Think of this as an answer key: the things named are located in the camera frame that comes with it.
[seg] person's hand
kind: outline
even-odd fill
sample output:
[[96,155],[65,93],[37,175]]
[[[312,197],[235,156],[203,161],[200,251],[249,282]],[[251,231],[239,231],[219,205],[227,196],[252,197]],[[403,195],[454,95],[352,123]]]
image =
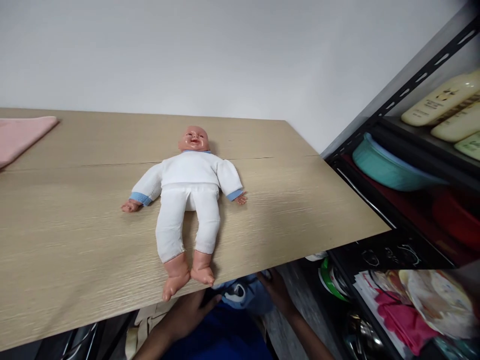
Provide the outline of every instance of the person's hand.
[[289,295],[282,275],[274,268],[270,268],[268,271],[270,272],[271,279],[268,279],[261,272],[257,272],[256,277],[261,281],[270,294],[271,300],[285,317],[295,314],[298,310]]
[[189,335],[222,299],[222,295],[216,295],[200,307],[204,294],[205,290],[200,290],[180,297],[155,330],[167,336],[172,344]]
[[247,203],[247,198],[245,197],[246,192],[242,193],[240,196],[235,198],[235,201],[238,205],[243,205]]
[[124,212],[124,213],[134,213],[136,212],[140,206],[142,205],[141,202],[137,201],[137,200],[133,200],[133,199],[128,199],[122,206],[121,206],[121,210]]

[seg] pink towel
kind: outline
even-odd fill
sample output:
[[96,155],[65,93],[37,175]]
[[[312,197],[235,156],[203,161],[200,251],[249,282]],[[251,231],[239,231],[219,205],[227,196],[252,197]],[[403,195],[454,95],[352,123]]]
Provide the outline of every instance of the pink towel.
[[18,158],[58,122],[55,116],[0,118],[0,169]]
[[375,298],[378,303],[378,314],[385,320],[385,327],[411,350],[419,355],[424,344],[440,334],[430,328],[419,312],[411,306],[395,302],[386,293]]

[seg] red container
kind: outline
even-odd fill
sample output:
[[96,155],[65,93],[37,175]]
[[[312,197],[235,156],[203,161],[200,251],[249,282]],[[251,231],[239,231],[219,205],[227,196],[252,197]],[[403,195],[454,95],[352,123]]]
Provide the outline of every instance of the red container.
[[445,189],[433,203],[433,218],[448,234],[480,252],[480,219],[467,210],[479,204],[478,199]]

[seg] blue fabric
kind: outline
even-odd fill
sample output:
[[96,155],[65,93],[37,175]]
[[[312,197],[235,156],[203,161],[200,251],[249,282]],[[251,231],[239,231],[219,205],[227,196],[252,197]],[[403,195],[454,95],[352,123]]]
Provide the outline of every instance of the blue fabric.
[[[189,151],[196,151],[196,150],[183,150],[182,153],[186,153],[186,152],[189,152]],[[211,154],[212,152],[210,150],[206,150],[206,151],[199,151],[199,153],[208,153],[208,154]]]
[[162,360],[270,360],[259,329],[245,310],[219,303],[187,337],[177,341]]
[[149,198],[145,194],[142,194],[141,192],[132,192],[130,195],[130,199],[136,200],[139,203],[142,203],[143,206],[148,206],[152,202],[151,198]]
[[[262,273],[269,277],[267,270]],[[269,293],[255,274],[240,277],[214,286],[221,300],[234,309],[245,309],[255,315],[263,315],[273,310],[274,304]]]
[[242,195],[244,192],[242,189],[238,189],[238,190],[235,190],[234,192],[232,193],[229,193],[226,198],[230,201],[233,201],[235,200],[236,198],[238,198],[240,195]]

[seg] doll face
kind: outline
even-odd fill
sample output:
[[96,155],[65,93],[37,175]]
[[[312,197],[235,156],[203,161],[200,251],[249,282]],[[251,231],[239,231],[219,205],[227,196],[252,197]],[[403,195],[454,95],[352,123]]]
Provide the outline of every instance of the doll face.
[[185,150],[208,151],[210,150],[209,136],[201,127],[189,126],[178,142],[178,148],[182,152]]

